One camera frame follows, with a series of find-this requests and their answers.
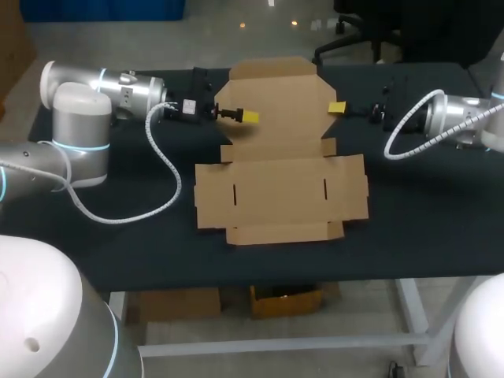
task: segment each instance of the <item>floor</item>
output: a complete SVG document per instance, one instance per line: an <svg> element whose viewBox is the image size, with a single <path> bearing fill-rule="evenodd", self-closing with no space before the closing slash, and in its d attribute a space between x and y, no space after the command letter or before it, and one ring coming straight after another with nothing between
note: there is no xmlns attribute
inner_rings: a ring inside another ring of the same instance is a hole
<svg viewBox="0 0 504 378"><path fill-rule="evenodd" d="M189 69L230 66L247 57L300 55L335 38L332 0L187 0L184 20L170 23L30 24L39 57L6 100L0 139L23 140L39 108L39 75L51 60L115 69ZM473 67L482 87L490 87L504 40L489 57ZM385 61L396 51L384 47ZM362 44L331 55L327 64L369 63L371 51ZM428 315L440 307L454 279L418 280ZM211 321L151 324L148 343L203 340L345 335L397 332L399 315L394 285L388 281L341 283L341 298L328 296L313 316L252 321L243 310L224 311ZM408 366L408 377L442 378L446 359L431 368L414 368L408 348L331 350L185 358L146 361L146 378L166 376L319 376L382 378L394 359Z"/></svg>

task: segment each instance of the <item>cable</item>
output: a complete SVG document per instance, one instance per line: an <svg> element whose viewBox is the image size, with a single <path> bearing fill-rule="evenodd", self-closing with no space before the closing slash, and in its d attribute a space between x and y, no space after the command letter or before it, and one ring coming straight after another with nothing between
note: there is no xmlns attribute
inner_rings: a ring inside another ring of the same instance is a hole
<svg viewBox="0 0 504 378"><path fill-rule="evenodd" d="M145 120L145 133L147 136L147 140L149 141L149 144L152 146L154 152L170 168L173 175L175 176L176 190L175 190L175 194L169 199L169 201L167 201L164 205L162 205L162 206L158 207L157 209L154 209L148 213L144 213L144 214L138 215L136 217L129 217L129 218L124 218L124 219L106 219L106 218L98 217L98 216L94 215L91 211L89 211L86 208L86 206L84 206L84 204L80 201L79 196L77 195L77 193L75 192L75 190L73 189L73 187L70 183L71 172L67 172L67 178L64 178L62 176L55 175L53 173L41 171L39 169L25 167L23 165L12 164L7 161L0 161L0 166L4 167L4 168L16 169L18 171L27 172L27 173L30 173L35 176L46 177L47 179L51 179L51 180L57 181L58 183L61 183L65 187L65 189L69 192L70 197L72 198L73 203L77 207L77 209L79 209L86 217L88 217L98 223L126 224L126 223L140 221L140 220L146 219L148 217L152 217L152 216L160 213L161 211L168 209L179 198L180 192L182 191L182 179L180 178L179 172L176 170L176 168L172 164L172 162L161 152L158 145L154 141L152 133L150 132L150 122L151 122L152 116L158 110L163 109L163 108L175 109L172 106L172 103L170 103L170 102L163 102L161 104L157 104L156 106L154 106L147 114L147 117ZM57 148L57 146L55 146L52 142L44 141L44 143L50 144L51 146ZM65 164L67 165L67 167L69 167L69 164L70 164L69 157L67 156L67 154L63 154L63 156L65 159Z"/></svg>
<svg viewBox="0 0 504 378"><path fill-rule="evenodd" d="M419 110L419 108L421 108L428 100L430 100L431 98L433 98L436 95L445 95L445 94L444 94L444 91L441 89L436 89L436 90L430 92L429 94L424 96L413 108L411 108L411 110L408 113L406 113L406 115L399 121L399 123L395 127L394 131L392 132L390 138L388 139L387 144L385 145L385 149L384 149L385 158L387 158L388 160L402 160L402 159L406 159L406 158L411 158L412 156L419 154L420 152L423 152L432 146L435 146L436 144L438 144L439 142L448 138L449 136L452 136L453 134L457 134L458 132L465 130L471 124L474 124L480 120L483 120L484 118L489 117L490 115L495 114L497 112L500 112L501 110L504 109L504 103L499 104L499 105L494 106L493 108L490 108L489 110L487 110L481 114L478 114L477 116L474 116L473 118L470 118L464 122L461 122L457 126L449 128L445 132L442 132L441 134L428 140L427 142L425 142L421 146L418 146L417 148L414 148L414 149L412 149L408 152L404 152L402 154L391 154L390 149L392 147L392 143L394 142L397 134L401 131L402 127L412 117L412 115L414 115Z"/></svg>

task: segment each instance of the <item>table leg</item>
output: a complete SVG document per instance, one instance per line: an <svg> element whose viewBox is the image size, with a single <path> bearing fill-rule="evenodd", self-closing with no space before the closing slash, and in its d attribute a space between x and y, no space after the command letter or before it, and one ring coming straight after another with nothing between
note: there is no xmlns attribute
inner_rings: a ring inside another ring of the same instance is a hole
<svg viewBox="0 0 504 378"><path fill-rule="evenodd" d="M110 293L109 307L116 314L117 318L122 321L126 318L126 309L128 304L128 293L118 291Z"/></svg>
<svg viewBox="0 0 504 378"><path fill-rule="evenodd" d="M443 307L428 327L429 342L425 346L414 348L413 354L418 366L433 365L441 358L453 335L461 305L471 291L483 280L483 277L476 276L458 279Z"/></svg>
<svg viewBox="0 0 504 378"><path fill-rule="evenodd" d="M298 339L237 340L139 346L142 358L227 354L279 350L401 347L428 343L428 336L413 334L305 337Z"/></svg>
<svg viewBox="0 0 504 378"><path fill-rule="evenodd" d="M417 282L414 278L407 278L396 280L395 284L409 331L412 333L427 332L428 321L418 292Z"/></svg>

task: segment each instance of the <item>cardboard box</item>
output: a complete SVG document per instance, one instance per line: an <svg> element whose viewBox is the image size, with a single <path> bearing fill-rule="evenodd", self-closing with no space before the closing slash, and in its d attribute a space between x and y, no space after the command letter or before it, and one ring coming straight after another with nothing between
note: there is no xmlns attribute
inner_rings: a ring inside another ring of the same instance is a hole
<svg viewBox="0 0 504 378"><path fill-rule="evenodd" d="M215 287L142 291L136 308L140 323L202 319L221 314L221 299Z"/></svg>
<svg viewBox="0 0 504 378"><path fill-rule="evenodd" d="M256 319L293 317L317 312L322 291L315 285L304 287L250 287L252 315Z"/></svg>
<svg viewBox="0 0 504 378"><path fill-rule="evenodd" d="M244 61L216 96L223 109L259 113L259 124L223 120L232 145L219 165L196 165L199 228L225 228L235 245L344 236L343 221L368 218L362 155L333 157L321 139L335 118L335 90L301 57Z"/></svg>
<svg viewBox="0 0 504 378"><path fill-rule="evenodd" d="M0 1L0 102L35 60L19 0Z"/></svg>

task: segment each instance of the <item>black tablecloth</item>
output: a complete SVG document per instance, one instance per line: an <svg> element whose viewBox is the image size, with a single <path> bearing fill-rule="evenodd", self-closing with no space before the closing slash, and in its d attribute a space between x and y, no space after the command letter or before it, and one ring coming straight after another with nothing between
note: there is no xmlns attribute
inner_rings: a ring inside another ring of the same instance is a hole
<svg viewBox="0 0 504 378"><path fill-rule="evenodd" d="M189 71L150 73L174 90L190 79ZM339 66L323 68L320 75L339 99L356 106L380 99L392 77L408 76L415 99L438 87L453 95L479 95L456 65ZM210 77L218 91L228 70L211 70ZM50 113L41 109L31 140L50 139L50 124ZM211 125L164 122L153 134L183 177L183 193L172 208L134 224L109 226L88 220L66 193L38 195L8 204L0 232L61 249L100 291L504 271L504 156L497 153L437 146L405 161L386 161L388 135L379 126L341 120L327 135L338 138L340 155L365 155L370 219L346 224L345 238L331 242L233 247L222 230L197 230L193 199L194 164L218 162L226 139ZM420 136L399 139L398 149L422 142ZM106 183L79 190L89 209L129 217L172 195L175 180L150 149L142 124L119 122L111 143Z"/></svg>

